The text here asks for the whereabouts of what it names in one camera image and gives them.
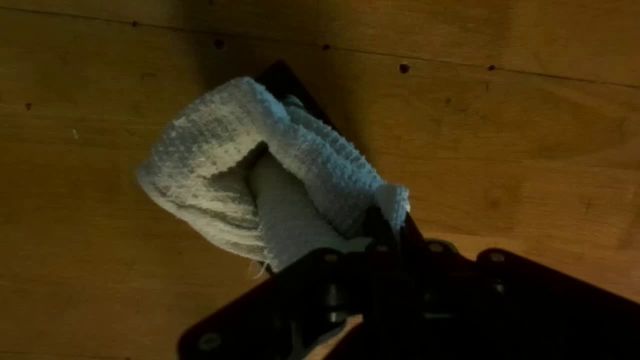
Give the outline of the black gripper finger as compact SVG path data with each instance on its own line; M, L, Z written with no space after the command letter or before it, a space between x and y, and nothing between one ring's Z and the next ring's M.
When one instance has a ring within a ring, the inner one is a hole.
M377 207L365 209L364 234L368 239L368 255L410 257L424 245L424 237L411 217L405 217L399 228L394 231Z

